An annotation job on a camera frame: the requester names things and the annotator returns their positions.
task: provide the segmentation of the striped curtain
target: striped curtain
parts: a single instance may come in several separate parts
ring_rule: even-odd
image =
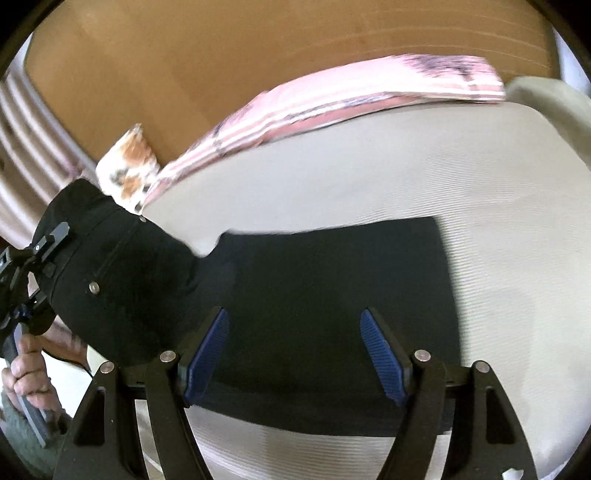
[[[28,42],[0,81],[0,237],[30,242],[52,198],[95,162],[72,140],[24,70]]]

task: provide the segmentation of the wooden surface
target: wooden surface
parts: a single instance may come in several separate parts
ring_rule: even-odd
[[[527,0],[66,0],[27,72],[95,160],[142,123],[164,164],[263,90],[402,53],[484,56],[505,81],[558,75]]]

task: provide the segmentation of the pink fabric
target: pink fabric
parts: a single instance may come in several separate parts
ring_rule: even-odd
[[[401,55],[313,73],[263,92],[166,165],[144,205],[170,186],[226,155],[288,135],[412,103],[505,98],[485,59]]]

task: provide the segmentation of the metal rivet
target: metal rivet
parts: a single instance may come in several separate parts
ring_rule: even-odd
[[[100,366],[101,373],[110,374],[115,369],[115,364],[113,362],[105,362]]]
[[[416,352],[414,352],[414,357],[419,362],[428,362],[431,359],[431,354],[426,350],[417,350]]]
[[[165,364],[168,362],[172,362],[177,357],[177,354],[174,353],[172,350],[166,350],[160,354],[160,361],[164,362]]]
[[[491,371],[491,366],[486,362],[483,362],[482,360],[477,361],[475,367],[479,372],[483,374],[487,374]]]
[[[90,293],[92,293],[93,295],[98,295],[100,292],[99,284],[95,281],[91,281],[88,284],[88,289],[90,290]]]

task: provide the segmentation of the white fabric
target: white fabric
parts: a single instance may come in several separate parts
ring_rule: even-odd
[[[591,99],[562,80],[520,77],[506,87],[507,100],[539,111],[591,168]]]
[[[543,476],[591,421],[590,212],[585,164],[539,113],[507,103],[398,109],[265,145],[181,182],[145,215],[201,254],[228,229],[438,217],[463,361],[491,363]],[[388,449],[306,443],[195,408],[190,418],[215,461],[244,478],[353,478],[355,464],[354,478],[373,479]]]

